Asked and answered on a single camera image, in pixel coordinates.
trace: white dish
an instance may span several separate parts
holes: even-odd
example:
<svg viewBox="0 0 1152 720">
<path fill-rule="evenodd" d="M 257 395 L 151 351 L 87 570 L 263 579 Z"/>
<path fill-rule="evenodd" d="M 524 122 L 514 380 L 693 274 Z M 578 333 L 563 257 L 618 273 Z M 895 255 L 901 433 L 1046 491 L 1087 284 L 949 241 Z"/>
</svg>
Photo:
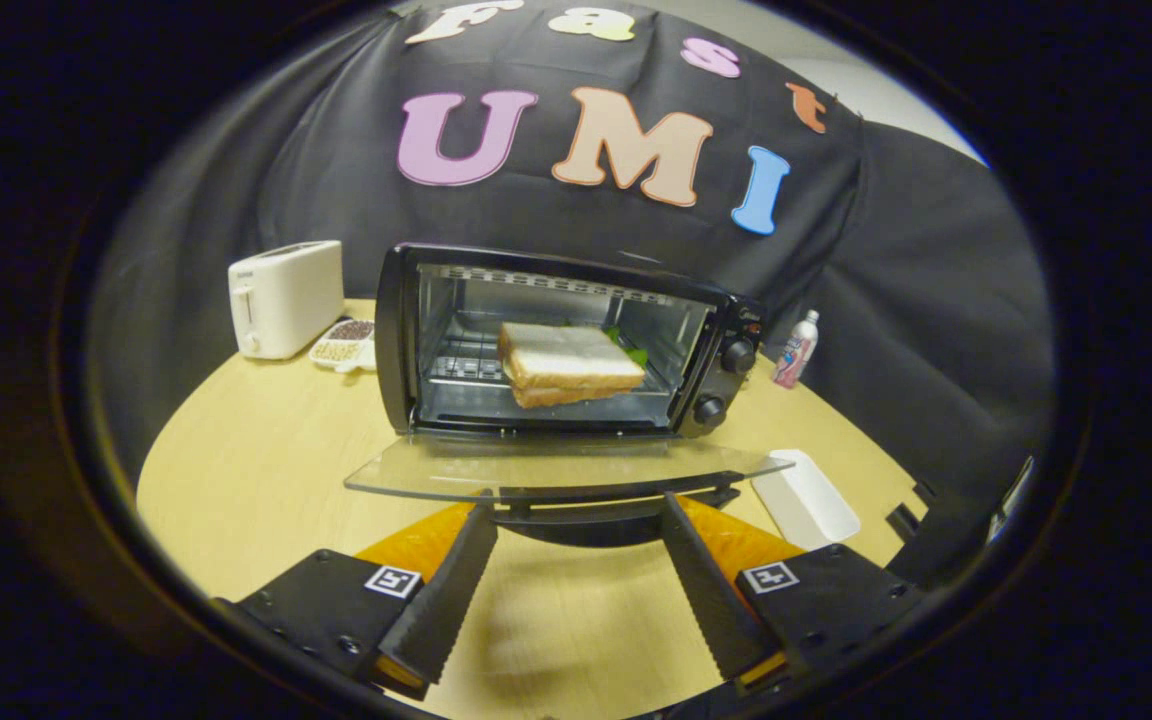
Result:
<svg viewBox="0 0 1152 720">
<path fill-rule="evenodd" d="M 755 493 L 787 541 L 812 551 L 861 531 L 861 518 L 812 457 L 803 450 L 773 450 L 770 455 L 794 460 L 794 467 L 780 473 L 753 479 Z"/>
</svg>

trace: blue letter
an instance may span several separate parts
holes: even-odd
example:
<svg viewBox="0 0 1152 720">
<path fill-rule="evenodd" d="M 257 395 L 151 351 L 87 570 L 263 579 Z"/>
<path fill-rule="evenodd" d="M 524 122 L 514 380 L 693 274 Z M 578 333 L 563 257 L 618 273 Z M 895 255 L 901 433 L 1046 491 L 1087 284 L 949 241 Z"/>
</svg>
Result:
<svg viewBox="0 0 1152 720">
<path fill-rule="evenodd" d="M 749 232 L 772 234 L 776 232 L 772 210 L 776 207 L 781 179 L 790 174 L 790 165 L 776 152 L 756 145 L 750 146 L 749 158 L 755 160 L 755 172 L 749 174 L 745 202 L 732 211 L 732 220 Z"/>
</svg>

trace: pink letter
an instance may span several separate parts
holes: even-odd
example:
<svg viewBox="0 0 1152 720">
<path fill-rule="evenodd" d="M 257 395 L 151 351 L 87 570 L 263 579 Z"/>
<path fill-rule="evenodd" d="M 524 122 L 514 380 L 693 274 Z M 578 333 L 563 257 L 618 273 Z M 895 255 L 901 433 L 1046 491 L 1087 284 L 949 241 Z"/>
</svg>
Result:
<svg viewBox="0 0 1152 720">
<path fill-rule="evenodd" d="M 518 90 L 500 90 L 483 97 L 488 106 L 488 122 L 483 142 L 473 156 L 452 160 L 439 152 L 444 127 L 452 108 L 465 101 L 456 92 L 435 92 L 412 97 L 403 104 L 407 124 L 397 141 L 397 172 L 422 184 L 470 184 L 492 176 L 505 165 L 518 128 L 522 111 L 536 105 L 538 97 Z"/>
<path fill-rule="evenodd" d="M 714 73 L 722 77 L 740 77 L 740 68 L 736 67 L 740 60 L 722 45 L 715 41 L 702 40 L 699 37 L 689 37 L 682 41 L 682 59 L 696 67 Z"/>
</svg>

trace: sandwich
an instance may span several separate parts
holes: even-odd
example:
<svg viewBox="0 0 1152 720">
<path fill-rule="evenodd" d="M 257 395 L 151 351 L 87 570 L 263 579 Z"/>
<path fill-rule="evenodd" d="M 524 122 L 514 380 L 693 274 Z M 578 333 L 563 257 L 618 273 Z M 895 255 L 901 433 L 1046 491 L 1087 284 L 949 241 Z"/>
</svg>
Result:
<svg viewBox="0 0 1152 720">
<path fill-rule="evenodd" d="M 500 324 L 500 366 L 520 407 L 612 397 L 643 384 L 646 370 L 596 327 Z"/>
</svg>

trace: orange letter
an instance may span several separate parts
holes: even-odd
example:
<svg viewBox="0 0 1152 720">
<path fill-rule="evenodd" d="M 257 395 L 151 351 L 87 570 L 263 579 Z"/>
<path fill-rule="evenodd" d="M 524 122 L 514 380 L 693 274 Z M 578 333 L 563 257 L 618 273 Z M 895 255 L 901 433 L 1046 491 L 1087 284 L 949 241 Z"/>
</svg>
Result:
<svg viewBox="0 0 1152 720">
<path fill-rule="evenodd" d="M 601 184 L 607 173 L 598 167 L 598 159 L 605 147 L 612 176 L 621 190 L 634 184 L 655 161 L 652 177 L 643 182 L 643 195 L 681 209 L 696 204 L 691 179 L 700 159 L 700 144 L 714 135 L 713 126 L 695 115 L 669 113 L 644 135 L 634 106 L 620 92 L 576 88 L 573 97 L 581 104 L 579 124 L 567 159 L 554 165 L 554 177 L 574 184 Z"/>
<path fill-rule="evenodd" d="M 417 41 L 441 40 L 444 37 L 453 37 L 465 32 L 463 24 L 476 24 L 488 22 L 494 18 L 499 10 L 517 10 L 522 8 L 522 0 L 499 0 L 497 3 L 472 3 L 457 5 L 456 8 L 444 10 L 434 24 L 425 28 L 411 37 L 407 38 L 407 45 L 415 45 Z"/>
<path fill-rule="evenodd" d="M 824 105 L 814 99 L 814 92 L 791 82 L 785 83 L 785 86 L 794 91 L 794 113 L 797 118 L 803 120 L 803 124 L 824 135 L 824 123 L 814 116 L 817 113 L 824 113 Z"/>
</svg>

